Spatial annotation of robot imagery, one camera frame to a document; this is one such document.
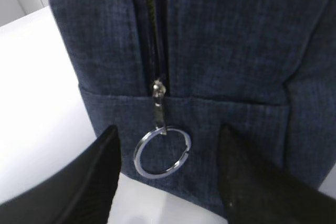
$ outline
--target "metal zipper pull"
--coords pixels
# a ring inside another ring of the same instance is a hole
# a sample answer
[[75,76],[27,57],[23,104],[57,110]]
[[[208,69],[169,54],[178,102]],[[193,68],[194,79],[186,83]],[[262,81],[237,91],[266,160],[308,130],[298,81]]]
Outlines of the metal zipper pull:
[[154,119],[156,128],[163,128],[162,135],[167,135],[166,122],[164,120],[164,104],[163,98],[166,93],[166,87],[158,79],[153,84],[153,103],[154,103]]

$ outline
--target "key ring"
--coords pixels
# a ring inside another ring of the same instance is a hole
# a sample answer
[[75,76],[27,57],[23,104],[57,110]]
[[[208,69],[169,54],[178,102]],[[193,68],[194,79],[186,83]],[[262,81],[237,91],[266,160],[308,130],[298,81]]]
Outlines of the key ring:
[[171,175],[172,173],[174,173],[175,171],[177,171],[178,169],[180,169],[181,166],[184,164],[184,162],[188,159],[188,156],[189,156],[188,151],[191,148],[191,138],[190,138],[189,134],[186,133],[185,131],[181,130],[181,129],[178,129],[177,127],[174,127],[174,126],[167,126],[166,130],[168,132],[169,131],[176,131],[176,132],[181,133],[184,136],[186,149],[182,153],[180,159],[178,161],[176,161],[175,164],[172,167],[168,168],[167,170],[164,170],[164,171],[161,171],[161,172],[150,172],[148,170],[145,170],[141,166],[142,151],[145,148],[145,146],[147,145],[147,143],[151,139],[156,137],[157,135],[163,133],[165,131],[165,128],[161,127],[161,128],[156,129],[156,130],[148,132],[137,144],[137,146],[135,148],[135,151],[134,151],[134,155],[133,155],[133,160],[134,160],[134,165],[135,165],[136,170],[138,171],[138,173],[140,175],[142,175],[145,178],[156,179],[156,178],[167,177],[167,176]]

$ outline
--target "fabric pocket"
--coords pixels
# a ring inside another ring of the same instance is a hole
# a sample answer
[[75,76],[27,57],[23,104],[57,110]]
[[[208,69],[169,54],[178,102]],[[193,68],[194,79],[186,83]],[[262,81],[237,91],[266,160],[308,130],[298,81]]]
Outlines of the fabric pocket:
[[[265,158],[282,167],[289,107],[259,105],[190,98],[165,98],[166,122],[183,127],[192,136],[192,148],[185,165],[170,177],[149,180],[141,177],[133,165],[133,152],[144,134],[155,123],[151,97],[98,95],[81,89],[81,94],[97,135],[109,125],[119,130],[122,172],[150,186],[168,191],[222,215],[217,191],[216,150],[220,126],[224,123],[253,141]],[[163,157],[179,157],[181,146],[173,139],[158,139],[148,152],[146,168],[158,170],[171,166]]]

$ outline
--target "white table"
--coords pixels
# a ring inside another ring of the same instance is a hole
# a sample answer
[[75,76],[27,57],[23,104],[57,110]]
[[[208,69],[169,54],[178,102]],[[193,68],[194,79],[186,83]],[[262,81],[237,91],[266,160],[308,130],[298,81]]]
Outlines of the white table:
[[[0,28],[0,203],[50,177],[95,140],[77,84],[48,7]],[[320,190],[336,198],[336,169]],[[109,223],[227,222],[121,175]]]

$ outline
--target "zipper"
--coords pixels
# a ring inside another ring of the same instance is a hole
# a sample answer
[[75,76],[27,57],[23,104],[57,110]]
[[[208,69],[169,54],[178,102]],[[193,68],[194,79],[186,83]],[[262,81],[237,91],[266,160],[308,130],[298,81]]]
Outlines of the zipper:
[[164,96],[169,94],[166,0],[134,0],[148,94],[153,97],[156,128],[164,128]]

